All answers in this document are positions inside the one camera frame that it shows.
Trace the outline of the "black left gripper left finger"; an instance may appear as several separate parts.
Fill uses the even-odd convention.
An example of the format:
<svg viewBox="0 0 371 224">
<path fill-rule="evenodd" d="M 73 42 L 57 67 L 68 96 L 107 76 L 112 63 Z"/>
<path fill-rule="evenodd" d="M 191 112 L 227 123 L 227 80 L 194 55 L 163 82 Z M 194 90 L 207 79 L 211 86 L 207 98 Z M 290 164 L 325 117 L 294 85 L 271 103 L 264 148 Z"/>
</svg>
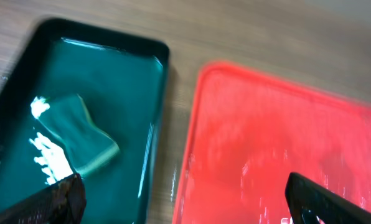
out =
<svg viewBox="0 0 371 224">
<path fill-rule="evenodd" d="M 80 174 L 72 174 L 0 212 L 0 224 L 80 224 L 87 200 Z"/>
</svg>

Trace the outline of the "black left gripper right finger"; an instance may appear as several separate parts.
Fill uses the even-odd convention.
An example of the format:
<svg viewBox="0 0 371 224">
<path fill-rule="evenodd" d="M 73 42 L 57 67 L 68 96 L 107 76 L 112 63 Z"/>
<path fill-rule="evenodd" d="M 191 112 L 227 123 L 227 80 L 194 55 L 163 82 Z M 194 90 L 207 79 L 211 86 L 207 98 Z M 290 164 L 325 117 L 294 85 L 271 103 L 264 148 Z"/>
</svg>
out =
<svg viewBox="0 0 371 224">
<path fill-rule="evenodd" d="M 371 224 L 371 213 L 292 172 L 285 197 L 294 224 Z"/>
</svg>

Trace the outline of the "green scouring sponge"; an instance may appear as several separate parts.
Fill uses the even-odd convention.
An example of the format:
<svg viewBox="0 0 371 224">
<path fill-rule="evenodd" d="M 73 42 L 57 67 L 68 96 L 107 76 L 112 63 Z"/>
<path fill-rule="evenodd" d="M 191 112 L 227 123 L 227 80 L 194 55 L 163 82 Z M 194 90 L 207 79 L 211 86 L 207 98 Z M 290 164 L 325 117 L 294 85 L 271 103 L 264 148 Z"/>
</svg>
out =
<svg viewBox="0 0 371 224">
<path fill-rule="evenodd" d="M 86 177 L 120 153 L 116 141 L 100 129 L 80 95 L 38 99 L 32 114 L 65 147 L 74 170 Z"/>
</svg>

